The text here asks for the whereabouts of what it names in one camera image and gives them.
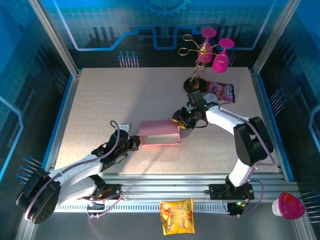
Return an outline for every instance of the glass panel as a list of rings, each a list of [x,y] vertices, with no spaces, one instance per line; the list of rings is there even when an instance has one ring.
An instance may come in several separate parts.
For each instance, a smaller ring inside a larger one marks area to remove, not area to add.
[[[302,193],[311,189],[319,193],[320,15],[317,0],[300,2],[260,74],[269,98],[279,91],[270,102],[292,173]],[[314,226],[319,234],[319,225]]]
[[[43,161],[70,74],[27,0],[0,1],[0,32],[0,235],[15,239],[23,157]]]
[[[230,65],[252,67],[286,0],[43,0],[79,68],[194,66],[177,51],[203,42],[203,28],[217,31],[212,43],[231,38]]]

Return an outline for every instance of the beige work surface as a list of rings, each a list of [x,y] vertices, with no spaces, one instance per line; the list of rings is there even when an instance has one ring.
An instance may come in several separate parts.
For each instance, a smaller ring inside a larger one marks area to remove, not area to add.
[[[55,168],[72,164],[107,142],[115,131],[110,120],[119,124],[131,122],[135,135],[142,121],[171,119],[176,110],[186,106],[183,82],[192,70],[84,68]],[[234,85],[235,103],[224,106],[227,110],[262,118],[248,68],[231,67],[224,74],[209,68],[202,77]],[[202,129],[182,129],[180,145],[140,147],[106,173],[230,173],[237,159],[234,136],[209,124]],[[257,172],[274,173],[278,168],[263,166]]]

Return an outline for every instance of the candy bag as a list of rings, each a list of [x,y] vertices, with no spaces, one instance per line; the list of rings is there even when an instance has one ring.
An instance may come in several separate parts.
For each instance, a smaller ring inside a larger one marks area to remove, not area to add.
[[[162,201],[160,218],[163,235],[194,234],[194,200]]]
[[[215,94],[218,99],[225,100],[225,101],[236,101],[235,96],[235,88],[232,84],[214,82],[214,81],[207,81],[207,92]]]

